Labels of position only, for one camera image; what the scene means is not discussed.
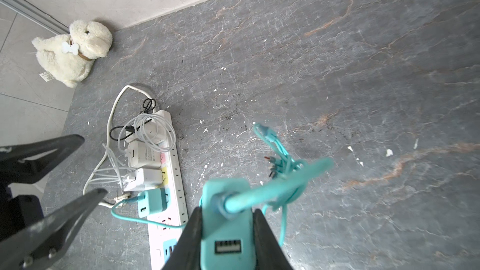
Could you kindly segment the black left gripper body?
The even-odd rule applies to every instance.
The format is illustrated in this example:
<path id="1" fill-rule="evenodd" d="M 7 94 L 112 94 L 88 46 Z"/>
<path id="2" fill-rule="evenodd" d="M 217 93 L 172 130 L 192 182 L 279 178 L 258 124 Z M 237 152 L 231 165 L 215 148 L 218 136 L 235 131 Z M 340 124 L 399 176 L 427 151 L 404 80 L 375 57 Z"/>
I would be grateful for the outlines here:
<path id="1" fill-rule="evenodd" d="M 40 200 L 35 195 L 13 197 L 10 188 L 1 183 L 1 240 L 44 218 Z"/>

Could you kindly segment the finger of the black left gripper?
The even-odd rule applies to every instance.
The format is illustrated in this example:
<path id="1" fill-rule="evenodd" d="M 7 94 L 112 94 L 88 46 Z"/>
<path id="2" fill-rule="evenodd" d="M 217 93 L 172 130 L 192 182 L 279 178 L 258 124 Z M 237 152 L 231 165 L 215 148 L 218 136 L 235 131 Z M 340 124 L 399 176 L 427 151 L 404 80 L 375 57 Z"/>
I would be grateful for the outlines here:
<path id="1" fill-rule="evenodd" d="M 2 241 L 1 269 L 49 269 L 67 253 L 107 193 L 103 188 L 94 189 Z"/>
<path id="2" fill-rule="evenodd" d="M 1 147 L 1 182 L 34 184 L 85 142 L 78 134 Z"/>

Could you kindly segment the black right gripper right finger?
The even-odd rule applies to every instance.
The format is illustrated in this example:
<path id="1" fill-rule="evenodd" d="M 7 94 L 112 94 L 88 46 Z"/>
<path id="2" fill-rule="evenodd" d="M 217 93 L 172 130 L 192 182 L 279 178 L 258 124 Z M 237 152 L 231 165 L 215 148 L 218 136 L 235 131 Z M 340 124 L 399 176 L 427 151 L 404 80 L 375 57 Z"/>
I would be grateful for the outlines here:
<path id="1" fill-rule="evenodd" d="M 293 270 L 260 209 L 253 212 L 256 270 Z"/>

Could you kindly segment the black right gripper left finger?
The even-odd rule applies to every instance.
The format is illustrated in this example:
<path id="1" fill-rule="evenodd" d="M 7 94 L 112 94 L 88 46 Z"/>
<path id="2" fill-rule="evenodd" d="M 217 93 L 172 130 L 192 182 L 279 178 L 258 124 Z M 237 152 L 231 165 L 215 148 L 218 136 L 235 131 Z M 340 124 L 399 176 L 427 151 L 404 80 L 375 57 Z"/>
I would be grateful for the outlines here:
<path id="1" fill-rule="evenodd" d="M 202 208 L 196 207 L 163 270 L 201 269 L 202 228 Z"/>

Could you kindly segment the teal charger adapter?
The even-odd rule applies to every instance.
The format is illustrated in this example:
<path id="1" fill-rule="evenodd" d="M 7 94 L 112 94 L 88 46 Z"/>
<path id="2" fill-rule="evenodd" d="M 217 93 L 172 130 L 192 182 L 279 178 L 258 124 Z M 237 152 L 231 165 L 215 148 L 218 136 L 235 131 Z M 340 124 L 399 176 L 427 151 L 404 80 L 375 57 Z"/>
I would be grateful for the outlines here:
<path id="1" fill-rule="evenodd" d="M 150 189 L 137 195 L 137 210 L 140 218 L 162 213 L 167 207 L 165 188 Z"/>
<path id="2" fill-rule="evenodd" d="M 253 270 L 256 253 L 253 213 L 243 210 L 229 213 L 225 200 L 250 188 L 241 178 L 214 179 L 202 190 L 202 270 Z"/>

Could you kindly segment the white charger with cable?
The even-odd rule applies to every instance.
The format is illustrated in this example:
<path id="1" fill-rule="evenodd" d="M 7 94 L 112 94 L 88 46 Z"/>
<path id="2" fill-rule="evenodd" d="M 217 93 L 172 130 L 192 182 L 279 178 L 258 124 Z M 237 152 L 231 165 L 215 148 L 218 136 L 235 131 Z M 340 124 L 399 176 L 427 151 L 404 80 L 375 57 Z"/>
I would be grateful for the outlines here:
<path id="1" fill-rule="evenodd" d="M 120 127 L 116 146 L 130 168 L 159 168 L 165 154 L 176 146 L 170 113 L 161 110 L 134 117 Z"/>
<path id="2" fill-rule="evenodd" d="M 92 172 L 86 186 L 97 184 L 116 184 L 123 191 L 146 191 L 164 183 L 161 171 L 161 153 L 153 151 L 145 143 L 133 141 L 125 151 L 126 162 L 122 162 L 106 144 L 105 161 L 110 166 L 99 166 Z"/>

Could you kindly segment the white black-cabled plug adapter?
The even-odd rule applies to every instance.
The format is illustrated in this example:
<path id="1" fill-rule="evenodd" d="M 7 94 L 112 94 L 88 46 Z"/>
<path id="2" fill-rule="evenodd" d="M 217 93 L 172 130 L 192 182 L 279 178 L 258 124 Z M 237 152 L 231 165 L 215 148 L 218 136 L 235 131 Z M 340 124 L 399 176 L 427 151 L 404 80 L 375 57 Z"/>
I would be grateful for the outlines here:
<path id="1" fill-rule="evenodd" d="M 175 138 L 171 137 L 170 123 L 164 116 L 154 113 L 156 100 L 147 98 L 142 104 L 143 113 L 132 119 L 126 126 L 115 126 L 109 129 L 108 136 L 113 141 L 140 140 L 151 146 L 160 147 L 160 144 Z"/>

